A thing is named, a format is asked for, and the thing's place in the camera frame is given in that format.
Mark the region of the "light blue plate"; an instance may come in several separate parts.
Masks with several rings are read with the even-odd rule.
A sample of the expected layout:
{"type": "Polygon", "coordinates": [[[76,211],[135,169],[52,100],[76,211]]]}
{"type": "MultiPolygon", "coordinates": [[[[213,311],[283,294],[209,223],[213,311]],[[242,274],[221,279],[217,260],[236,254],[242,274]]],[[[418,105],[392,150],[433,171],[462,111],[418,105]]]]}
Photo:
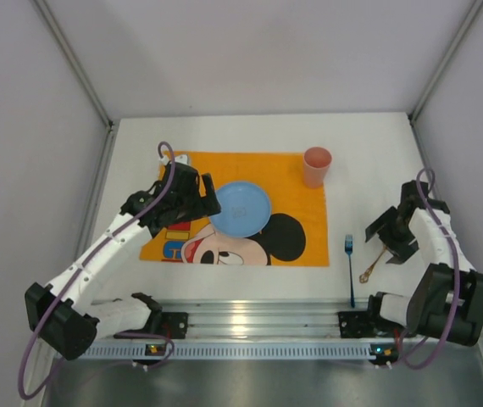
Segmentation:
{"type": "Polygon", "coordinates": [[[249,181],[229,182],[216,191],[221,211],[209,217],[214,229],[229,237],[250,237],[260,232],[271,216],[268,194],[249,181]]]}

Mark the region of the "orange Mickey Mouse placemat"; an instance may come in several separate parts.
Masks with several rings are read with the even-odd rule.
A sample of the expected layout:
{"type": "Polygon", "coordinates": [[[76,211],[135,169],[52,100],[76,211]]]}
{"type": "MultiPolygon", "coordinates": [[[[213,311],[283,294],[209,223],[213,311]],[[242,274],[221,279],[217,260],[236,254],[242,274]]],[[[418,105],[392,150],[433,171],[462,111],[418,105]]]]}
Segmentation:
{"type": "Polygon", "coordinates": [[[249,237],[228,237],[209,219],[171,226],[145,244],[141,261],[209,265],[327,266],[328,230],[323,187],[303,183],[300,153],[190,152],[192,165],[216,188],[249,181],[268,195],[268,222],[249,237]]]}

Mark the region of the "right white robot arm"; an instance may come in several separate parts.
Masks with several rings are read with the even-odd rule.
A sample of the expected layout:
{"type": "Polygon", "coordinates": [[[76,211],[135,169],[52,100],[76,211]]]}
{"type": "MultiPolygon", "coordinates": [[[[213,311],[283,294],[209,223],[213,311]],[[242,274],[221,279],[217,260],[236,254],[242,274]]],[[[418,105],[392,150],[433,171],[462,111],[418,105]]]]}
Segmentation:
{"type": "Polygon", "coordinates": [[[420,254],[425,267],[413,294],[378,292],[369,297],[368,313],[412,334],[445,335],[451,343],[471,347],[483,328],[483,274],[463,254],[447,204],[429,192],[426,182],[404,183],[399,205],[366,228],[365,238],[378,237],[391,263],[403,265],[420,254]]]}

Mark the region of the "gold ornate spoon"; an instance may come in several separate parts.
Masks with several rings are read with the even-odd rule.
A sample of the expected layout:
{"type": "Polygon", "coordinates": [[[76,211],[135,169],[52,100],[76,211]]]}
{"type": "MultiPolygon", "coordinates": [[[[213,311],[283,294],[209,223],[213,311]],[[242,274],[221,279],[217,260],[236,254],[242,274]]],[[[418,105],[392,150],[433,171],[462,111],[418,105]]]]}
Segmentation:
{"type": "Polygon", "coordinates": [[[365,284],[369,281],[375,267],[379,263],[380,259],[384,254],[386,254],[387,248],[385,246],[382,247],[380,253],[376,257],[376,259],[369,265],[369,267],[358,277],[358,281],[360,284],[365,284]]]}

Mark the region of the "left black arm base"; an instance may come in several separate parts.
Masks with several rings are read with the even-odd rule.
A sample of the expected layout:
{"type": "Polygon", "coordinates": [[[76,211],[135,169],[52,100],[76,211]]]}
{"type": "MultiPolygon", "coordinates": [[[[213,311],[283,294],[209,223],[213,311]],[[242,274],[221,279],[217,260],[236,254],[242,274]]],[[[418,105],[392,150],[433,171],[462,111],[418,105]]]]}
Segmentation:
{"type": "Polygon", "coordinates": [[[152,313],[143,328],[114,334],[115,338],[139,337],[140,334],[154,334],[170,339],[184,339],[188,329],[186,312],[152,313]]]}

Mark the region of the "blue metal fork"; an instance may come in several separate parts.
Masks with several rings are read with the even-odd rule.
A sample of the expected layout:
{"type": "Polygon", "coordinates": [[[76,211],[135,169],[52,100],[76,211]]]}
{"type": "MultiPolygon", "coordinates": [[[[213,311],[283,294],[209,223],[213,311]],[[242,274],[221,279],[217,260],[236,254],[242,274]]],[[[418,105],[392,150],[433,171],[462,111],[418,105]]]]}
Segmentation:
{"type": "Polygon", "coordinates": [[[356,306],[356,303],[355,303],[355,295],[354,295],[353,265],[352,265],[353,236],[351,234],[347,234],[345,236],[344,252],[347,255],[348,270],[349,270],[350,306],[354,309],[356,306]]]}

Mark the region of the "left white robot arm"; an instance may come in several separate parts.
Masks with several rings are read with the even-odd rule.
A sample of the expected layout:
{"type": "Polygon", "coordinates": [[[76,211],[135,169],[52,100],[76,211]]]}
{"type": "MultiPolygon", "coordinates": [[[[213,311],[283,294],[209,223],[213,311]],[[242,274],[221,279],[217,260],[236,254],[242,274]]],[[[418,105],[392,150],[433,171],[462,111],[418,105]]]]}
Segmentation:
{"type": "Polygon", "coordinates": [[[27,289],[31,330],[66,360],[79,358],[100,338],[128,331],[155,333],[162,307],[150,295],[133,293],[102,304],[96,304],[96,296],[162,230],[219,212],[211,175],[179,160],[166,163],[162,179],[131,194],[74,264],[48,284],[27,289]]]}

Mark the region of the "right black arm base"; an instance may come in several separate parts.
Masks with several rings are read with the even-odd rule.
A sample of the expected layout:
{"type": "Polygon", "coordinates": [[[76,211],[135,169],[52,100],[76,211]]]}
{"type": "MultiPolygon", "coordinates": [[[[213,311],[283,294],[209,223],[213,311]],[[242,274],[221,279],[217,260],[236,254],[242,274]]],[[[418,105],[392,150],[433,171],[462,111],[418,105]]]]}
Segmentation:
{"type": "Polygon", "coordinates": [[[374,317],[364,310],[337,314],[342,339],[398,339],[404,327],[396,322],[374,317]]]}

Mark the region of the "pink plastic cup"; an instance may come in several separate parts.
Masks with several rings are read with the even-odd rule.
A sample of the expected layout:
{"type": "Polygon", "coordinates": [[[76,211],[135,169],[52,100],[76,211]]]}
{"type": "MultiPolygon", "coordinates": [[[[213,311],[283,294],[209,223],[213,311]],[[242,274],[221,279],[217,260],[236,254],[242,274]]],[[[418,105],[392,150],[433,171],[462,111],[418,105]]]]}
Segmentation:
{"type": "Polygon", "coordinates": [[[303,154],[303,181],[309,188],[318,188],[324,181],[332,162],[332,155],[322,147],[311,147],[303,154]]]}

